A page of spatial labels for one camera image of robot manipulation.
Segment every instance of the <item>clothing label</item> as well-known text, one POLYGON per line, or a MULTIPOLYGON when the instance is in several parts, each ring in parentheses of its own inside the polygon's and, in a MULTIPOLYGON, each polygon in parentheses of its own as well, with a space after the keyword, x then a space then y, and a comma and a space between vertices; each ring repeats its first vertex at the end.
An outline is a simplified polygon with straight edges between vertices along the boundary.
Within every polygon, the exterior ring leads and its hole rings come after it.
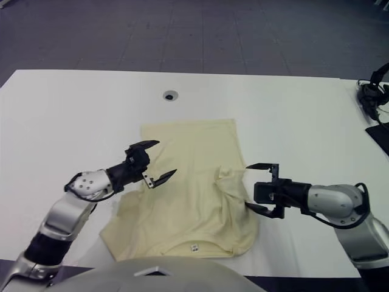
POLYGON ((199 252, 199 246, 198 245, 191 245, 190 249, 192 250, 192 252, 199 252))

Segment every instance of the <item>cable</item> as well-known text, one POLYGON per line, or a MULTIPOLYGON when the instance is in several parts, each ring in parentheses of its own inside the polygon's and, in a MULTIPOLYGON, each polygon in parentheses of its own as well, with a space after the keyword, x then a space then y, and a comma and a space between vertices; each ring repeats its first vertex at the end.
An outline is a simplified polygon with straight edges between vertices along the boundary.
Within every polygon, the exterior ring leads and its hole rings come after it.
POLYGON ((98 202, 102 202, 102 201, 105 201, 105 200, 108 200, 109 198, 112 198, 114 195, 116 195, 117 193, 113 192, 112 194, 110 194, 109 196, 105 196, 103 198, 100 198, 100 199, 88 199, 88 198, 84 198, 83 196, 80 196, 74 189, 72 189, 71 187, 68 187, 67 188, 68 191, 70 191, 71 193, 73 193, 77 198, 83 200, 83 201, 87 201, 87 202, 90 202, 90 203, 98 203, 98 202))
MULTIPOLYGON (((110 198, 112 198, 115 194, 118 193, 117 190, 114 190, 112 194, 108 195, 108 196, 105 196, 103 198, 100 198, 100 199, 88 199, 88 198, 85 198, 81 195, 79 195, 74 189, 71 188, 71 184, 78 178, 82 176, 82 173, 77 173, 75 176, 73 176, 73 178, 65 185, 64 187, 64 190, 65 192, 70 192, 72 193, 73 195, 75 195, 77 198, 79 198, 80 200, 83 200, 83 201, 87 201, 87 202, 90 202, 90 203, 98 203, 98 202, 102 202, 102 201, 105 201, 105 200, 108 200, 110 198)), ((123 173, 122 175, 120 176, 119 178, 119 181, 121 182, 123 180, 123 173)))
MULTIPOLYGON (((358 81, 357 81, 358 87, 361 86, 361 84, 360 84, 361 81, 370 82, 370 80, 367 80, 367 79, 358 79, 358 81)), ((377 87, 379 88, 379 90, 380 90, 382 93, 385 93, 384 88, 383 88, 380 84, 378 84, 377 87)))
POLYGON ((389 111, 385 111, 385 110, 383 110, 382 108, 380 108, 379 106, 377 107, 377 109, 378 109, 379 111, 382 111, 383 113, 389 114, 389 111))
POLYGON ((350 225, 346 225, 346 226, 344 226, 344 225, 336 225, 334 223, 331 223, 331 222, 328 222, 328 221, 326 221, 324 219, 321 219, 320 217, 316 216, 315 213, 311 212, 309 209, 305 208, 301 203, 299 203, 298 201, 294 200, 293 198, 291 198, 288 195, 284 195, 282 193, 279 193, 277 195, 288 198, 291 202, 296 204, 296 206, 298 206, 304 212, 305 215, 309 215, 312 218, 315 218, 316 220, 324 223, 325 225, 328 225, 328 226, 330 226, 332 228, 337 228, 337 229, 351 229, 351 228, 357 227, 358 225, 361 225, 362 222, 365 221, 366 217, 370 214, 370 201, 369 201, 369 192, 368 192, 367 186, 364 183, 362 183, 362 182, 357 183, 355 186, 356 187, 362 186, 362 188, 363 188, 362 204, 364 205, 366 210, 365 210, 364 214, 356 222, 354 222, 353 224, 350 224, 350 225))

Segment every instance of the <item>white table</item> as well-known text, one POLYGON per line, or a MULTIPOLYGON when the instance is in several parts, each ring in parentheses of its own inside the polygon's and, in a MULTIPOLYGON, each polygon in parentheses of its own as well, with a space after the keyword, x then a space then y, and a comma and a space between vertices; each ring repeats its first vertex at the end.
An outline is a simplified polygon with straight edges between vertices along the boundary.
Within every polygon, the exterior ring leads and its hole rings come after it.
MULTIPOLYGON (((0 89, 0 258, 28 245, 75 173, 121 162, 141 124, 172 120, 234 118, 247 164, 279 162, 281 177, 312 184, 365 182, 372 211, 389 226, 389 163, 364 132, 354 88, 335 78, 16 71, 0 89), (162 98, 169 89, 179 93, 175 102, 162 98)), ((247 172, 251 193, 261 179, 247 172)), ((65 264, 112 261, 98 233, 118 200, 98 205, 65 264)), ((328 226, 297 209, 260 220, 248 253, 217 261, 245 275, 359 276, 328 226)))

